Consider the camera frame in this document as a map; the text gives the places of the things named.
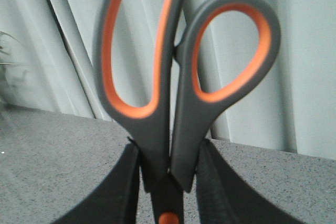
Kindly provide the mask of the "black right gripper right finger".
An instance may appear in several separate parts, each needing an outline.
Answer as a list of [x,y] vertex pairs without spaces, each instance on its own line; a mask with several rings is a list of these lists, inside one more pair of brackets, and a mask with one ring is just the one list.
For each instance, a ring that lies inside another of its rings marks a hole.
[[302,223],[250,187],[208,139],[199,148],[196,197],[201,223]]

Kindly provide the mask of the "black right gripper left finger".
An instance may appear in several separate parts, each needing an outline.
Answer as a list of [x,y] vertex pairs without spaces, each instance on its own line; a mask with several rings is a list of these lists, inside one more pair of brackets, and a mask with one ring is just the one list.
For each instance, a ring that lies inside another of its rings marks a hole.
[[129,140],[100,185],[54,223],[136,223],[139,169],[139,148]]

